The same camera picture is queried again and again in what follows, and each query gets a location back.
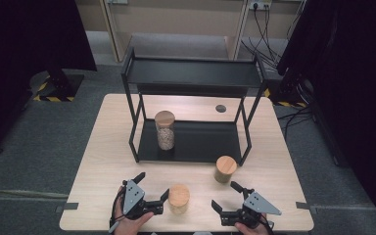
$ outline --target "human hand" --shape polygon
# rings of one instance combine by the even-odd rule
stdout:
[[[236,222],[234,226],[244,235],[268,235],[269,234],[267,229],[261,223],[258,225],[257,228],[250,228],[240,222]]]
[[[120,216],[122,216],[121,196],[117,200],[115,212],[115,217]],[[154,216],[154,213],[148,212],[143,214],[140,218],[134,220],[128,219],[126,217],[118,219],[119,224],[118,227],[115,229],[115,235],[137,235],[137,232],[139,231],[140,227],[142,227],[142,225],[146,223],[152,216]]]

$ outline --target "cork lid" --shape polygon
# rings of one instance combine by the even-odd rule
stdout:
[[[155,115],[157,125],[167,127],[175,122],[175,115],[170,111],[160,111]]]
[[[216,167],[223,174],[232,174],[237,169],[237,163],[229,156],[222,156],[216,161]]]
[[[189,189],[184,184],[174,184],[169,188],[169,203],[174,207],[183,207],[189,201]]]

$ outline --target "black fabric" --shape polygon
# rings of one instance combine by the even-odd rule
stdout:
[[[0,139],[41,71],[96,70],[73,0],[0,0]]]
[[[310,80],[327,125],[376,206],[376,1],[307,3],[279,63],[283,87]]]

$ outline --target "black metal shelf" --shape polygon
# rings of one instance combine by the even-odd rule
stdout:
[[[266,74],[259,56],[251,62],[156,59],[136,57],[133,48],[128,48],[121,77],[133,120],[129,145],[136,162],[215,163],[220,156],[230,156],[239,165],[244,163],[252,148],[249,124],[265,89]],[[136,85],[139,93],[136,111],[129,84]],[[252,88],[258,92],[246,117],[243,103]],[[177,120],[174,125],[175,146],[172,150],[164,151],[158,146],[155,122],[146,118],[143,95],[240,98],[240,103],[233,121]],[[141,113],[144,123],[139,149],[136,151],[133,138]],[[245,125],[247,148],[243,156],[237,131],[238,118]]]

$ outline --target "glass jar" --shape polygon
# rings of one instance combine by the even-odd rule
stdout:
[[[175,115],[170,111],[160,111],[155,115],[158,144],[162,150],[170,150],[175,145],[174,123]]]

